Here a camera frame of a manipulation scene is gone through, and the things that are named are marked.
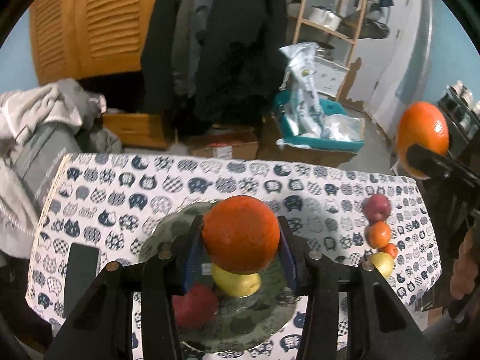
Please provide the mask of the person's right hand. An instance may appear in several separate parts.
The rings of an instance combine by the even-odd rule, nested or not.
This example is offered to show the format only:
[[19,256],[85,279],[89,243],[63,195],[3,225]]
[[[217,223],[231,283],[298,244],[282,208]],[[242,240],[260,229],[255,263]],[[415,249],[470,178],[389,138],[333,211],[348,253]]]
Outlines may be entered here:
[[467,231],[459,247],[459,256],[453,265],[453,275],[450,281],[450,293],[456,300],[461,300],[470,294],[475,287],[479,273],[479,264],[470,254],[473,248],[473,228]]

